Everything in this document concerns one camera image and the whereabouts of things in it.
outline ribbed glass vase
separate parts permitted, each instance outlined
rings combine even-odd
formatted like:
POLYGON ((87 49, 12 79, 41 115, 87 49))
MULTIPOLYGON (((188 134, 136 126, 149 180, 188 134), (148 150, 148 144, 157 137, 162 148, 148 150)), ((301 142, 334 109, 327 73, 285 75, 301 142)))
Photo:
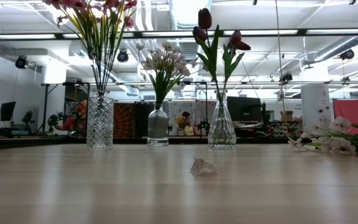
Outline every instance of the ribbed glass vase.
POLYGON ((153 147, 168 145, 168 115, 162 109, 162 104, 156 104, 149 114, 147 144, 153 147))
POLYGON ((227 109, 226 93, 221 92, 221 99, 216 95, 216 106, 208 133, 208 144, 211 149, 235 149, 236 132, 227 109))
POLYGON ((89 97, 86 147, 90 151, 112 149, 112 127, 114 100, 107 97, 108 91, 97 91, 89 97))

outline person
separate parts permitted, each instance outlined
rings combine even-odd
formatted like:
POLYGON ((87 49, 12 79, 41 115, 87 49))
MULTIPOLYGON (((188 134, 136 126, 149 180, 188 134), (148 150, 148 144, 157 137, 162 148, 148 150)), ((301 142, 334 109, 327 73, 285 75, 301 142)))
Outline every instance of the person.
MULTIPOLYGON (((194 136, 199 135, 197 127, 195 127, 193 124, 190 123, 191 116, 190 113, 185 111, 181 114, 183 116, 183 119, 185 120, 185 128, 183 130, 183 135, 185 136, 194 136)), ((177 128, 177 135, 179 135, 180 128, 177 128)))

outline clear glass vase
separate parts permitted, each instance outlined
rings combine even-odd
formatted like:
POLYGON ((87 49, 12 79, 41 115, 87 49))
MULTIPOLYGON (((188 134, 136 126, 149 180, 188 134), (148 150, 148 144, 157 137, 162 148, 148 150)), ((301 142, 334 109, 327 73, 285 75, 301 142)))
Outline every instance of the clear glass vase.
POLYGON ((226 93, 227 90, 221 92, 221 99, 216 94, 216 106, 208 133, 208 144, 211 149, 236 148, 236 132, 227 109, 226 93))
POLYGON ((90 151, 112 149, 112 127, 114 100, 107 97, 108 91, 97 91, 89 97, 86 147, 90 151))
POLYGON ((155 105, 148 120, 147 144, 149 146, 168 145, 168 120, 168 115, 162 109, 162 104, 155 105))

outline computer monitor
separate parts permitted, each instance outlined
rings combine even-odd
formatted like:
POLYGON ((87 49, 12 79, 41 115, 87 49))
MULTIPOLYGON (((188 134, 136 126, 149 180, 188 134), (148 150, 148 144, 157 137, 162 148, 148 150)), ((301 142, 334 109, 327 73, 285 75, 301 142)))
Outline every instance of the computer monitor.
POLYGON ((227 97, 227 108, 233 121, 261 121, 260 98, 227 97))
POLYGON ((10 121, 16 102, 3 103, 0 109, 0 121, 10 121))

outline wooden table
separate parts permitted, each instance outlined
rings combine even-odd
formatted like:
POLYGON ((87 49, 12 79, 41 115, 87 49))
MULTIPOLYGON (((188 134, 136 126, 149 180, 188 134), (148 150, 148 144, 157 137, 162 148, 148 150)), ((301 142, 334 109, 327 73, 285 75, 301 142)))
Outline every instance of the wooden table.
POLYGON ((0 150, 0 223, 358 223, 358 157, 288 145, 0 150), (193 157, 219 174, 193 177, 193 157))

